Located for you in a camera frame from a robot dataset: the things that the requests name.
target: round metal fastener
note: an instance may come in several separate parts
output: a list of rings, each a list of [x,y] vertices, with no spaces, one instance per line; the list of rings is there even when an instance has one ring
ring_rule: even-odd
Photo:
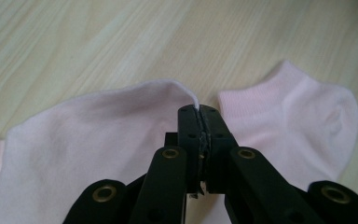
[[[179,151],[173,148],[166,149],[162,152],[162,156],[167,159],[173,159],[179,156]]]
[[[117,190],[113,185],[104,185],[97,188],[92,193],[92,199],[97,203],[106,203],[112,200],[117,194]]]
[[[255,157],[255,153],[249,149],[241,149],[238,151],[238,155],[245,159],[253,159]]]
[[[344,191],[325,185],[321,188],[322,195],[335,203],[346,204],[351,201],[351,197]]]

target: cloth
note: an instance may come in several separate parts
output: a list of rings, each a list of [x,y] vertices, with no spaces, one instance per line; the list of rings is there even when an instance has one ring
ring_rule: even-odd
[[[298,187],[319,178],[336,180],[348,162],[358,113],[354,98],[340,87],[318,83],[284,63],[255,89],[223,91],[219,100],[239,144],[265,153]],[[0,140],[0,223],[62,223],[90,184],[101,179],[129,184],[147,171],[165,133],[176,132],[177,109],[190,104],[199,106],[182,84],[154,80],[77,97],[12,128]],[[189,200],[188,208],[189,223],[229,223],[222,197]]]

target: pink sock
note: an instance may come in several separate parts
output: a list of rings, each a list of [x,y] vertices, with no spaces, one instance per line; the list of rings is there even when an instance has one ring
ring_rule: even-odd
[[[219,101],[239,145],[261,151],[298,188],[336,181],[351,157],[358,131],[352,93],[289,62],[252,88],[220,92]]]

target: wooden surface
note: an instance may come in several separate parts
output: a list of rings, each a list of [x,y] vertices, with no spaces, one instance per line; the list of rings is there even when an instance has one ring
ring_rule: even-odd
[[[284,59],[358,101],[358,0],[0,0],[0,138],[65,99],[159,77],[218,106]],[[358,142],[340,183],[358,192]]]

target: wood grain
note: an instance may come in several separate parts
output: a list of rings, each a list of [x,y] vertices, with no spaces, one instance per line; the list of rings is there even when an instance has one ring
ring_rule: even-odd
[[[217,106],[285,59],[358,101],[358,1],[0,0],[0,138],[63,100],[153,78]],[[358,142],[340,183],[358,192]]]

